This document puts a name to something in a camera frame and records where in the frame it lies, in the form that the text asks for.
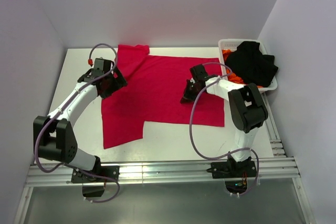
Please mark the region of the red t shirt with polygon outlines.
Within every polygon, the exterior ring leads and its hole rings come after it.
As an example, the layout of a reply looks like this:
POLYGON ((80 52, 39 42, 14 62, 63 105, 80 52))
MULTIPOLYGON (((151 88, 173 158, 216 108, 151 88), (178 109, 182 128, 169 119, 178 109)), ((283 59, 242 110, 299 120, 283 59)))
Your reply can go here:
POLYGON ((102 100, 103 147, 112 148, 143 137, 146 121, 188 124, 191 103, 181 103, 190 68, 205 64, 220 75, 217 58, 153 56, 149 46, 119 45, 117 66, 127 81, 102 100))

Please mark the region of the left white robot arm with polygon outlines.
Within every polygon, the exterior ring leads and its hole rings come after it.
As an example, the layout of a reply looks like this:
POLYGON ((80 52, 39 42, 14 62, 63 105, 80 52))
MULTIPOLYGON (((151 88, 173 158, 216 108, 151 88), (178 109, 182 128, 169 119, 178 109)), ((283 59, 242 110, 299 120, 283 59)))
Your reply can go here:
POLYGON ((44 173, 51 173, 61 165, 83 172, 91 182, 102 176, 98 156, 81 150, 73 126, 87 106, 100 97, 110 97, 127 85, 116 63, 98 59, 93 68, 78 80, 70 95, 47 116, 33 122, 34 159, 44 173))

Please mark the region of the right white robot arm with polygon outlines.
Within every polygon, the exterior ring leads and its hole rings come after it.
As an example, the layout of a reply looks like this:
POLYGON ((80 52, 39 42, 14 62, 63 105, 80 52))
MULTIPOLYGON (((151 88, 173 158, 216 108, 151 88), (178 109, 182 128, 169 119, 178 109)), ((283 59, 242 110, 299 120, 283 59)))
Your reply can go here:
POLYGON ((187 80, 181 103, 192 102, 192 110, 189 120, 189 136, 191 145, 198 156, 210 161, 227 157, 228 173, 234 177, 240 176, 245 171, 245 163, 251 160, 251 154, 257 156, 252 149, 256 134, 268 119, 268 111, 256 84, 237 84, 226 80, 233 72, 229 70, 222 76, 208 74, 206 64, 192 67, 192 78, 187 80), (196 105, 201 95, 207 92, 210 95, 222 98, 229 103, 232 122, 236 132, 233 148, 226 154, 218 157, 207 157, 196 147, 193 138, 193 119, 196 105))

